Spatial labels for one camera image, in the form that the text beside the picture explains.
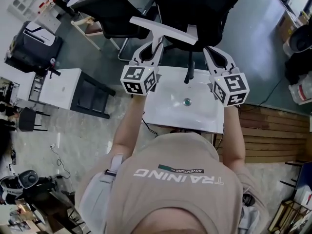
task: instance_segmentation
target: white backpack strap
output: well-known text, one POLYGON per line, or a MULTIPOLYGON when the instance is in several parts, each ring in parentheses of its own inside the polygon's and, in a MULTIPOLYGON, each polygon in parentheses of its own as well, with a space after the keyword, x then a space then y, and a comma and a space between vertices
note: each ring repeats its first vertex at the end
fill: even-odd
POLYGON ((92 234, 105 233, 110 193, 121 163, 122 155, 115 155, 110 169, 96 174, 82 196, 79 213, 92 234))

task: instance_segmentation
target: wooden deck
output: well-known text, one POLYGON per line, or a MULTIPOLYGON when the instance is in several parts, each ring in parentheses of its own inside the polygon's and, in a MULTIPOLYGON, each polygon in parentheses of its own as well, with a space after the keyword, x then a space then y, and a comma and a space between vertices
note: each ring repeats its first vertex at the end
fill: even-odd
MULTIPOLYGON (((242 105, 240 125, 244 135, 247 163, 296 160, 303 154, 309 136, 309 117, 280 110, 242 105)), ((217 135, 218 146, 221 135, 217 135)), ((222 160, 221 142, 218 153, 222 160)))

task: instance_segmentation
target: neck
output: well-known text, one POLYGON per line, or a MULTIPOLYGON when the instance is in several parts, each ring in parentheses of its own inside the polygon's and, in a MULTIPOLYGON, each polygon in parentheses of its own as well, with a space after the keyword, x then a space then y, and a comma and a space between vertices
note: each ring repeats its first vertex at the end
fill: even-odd
POLYGON ((148 214, 132 234, 157 233, 172 229, 192 229, 206 233, 199 220, 190 212, 180 208, 163 208, 148 214))

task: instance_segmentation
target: white cube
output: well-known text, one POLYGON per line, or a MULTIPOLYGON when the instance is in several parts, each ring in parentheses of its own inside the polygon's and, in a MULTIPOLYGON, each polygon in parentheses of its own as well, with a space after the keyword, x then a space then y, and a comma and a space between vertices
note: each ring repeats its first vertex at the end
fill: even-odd
POLYGON ((145 96, 155 86, 157 72, 157 67, 126 65, 120 81, 126 93, 145 96))
POLYGON ((214 77, 213 94, 224 107, 245 102, 249 86, 244 73, 214 77))

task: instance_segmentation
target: white sink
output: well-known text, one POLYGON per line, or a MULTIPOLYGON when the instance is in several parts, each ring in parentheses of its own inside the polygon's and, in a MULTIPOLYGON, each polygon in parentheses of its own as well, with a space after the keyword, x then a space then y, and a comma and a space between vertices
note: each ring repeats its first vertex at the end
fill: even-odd
POLYGON ((143 116, 146 123, 211 133, 223 132, 223 106, 208 87, 210 73, 196 70, 189 84, 184 83, 186 68, 159 67, 162 75, 155 92, 149 92, 143 116), (189 98, 191 104, 184 105, 189 98))

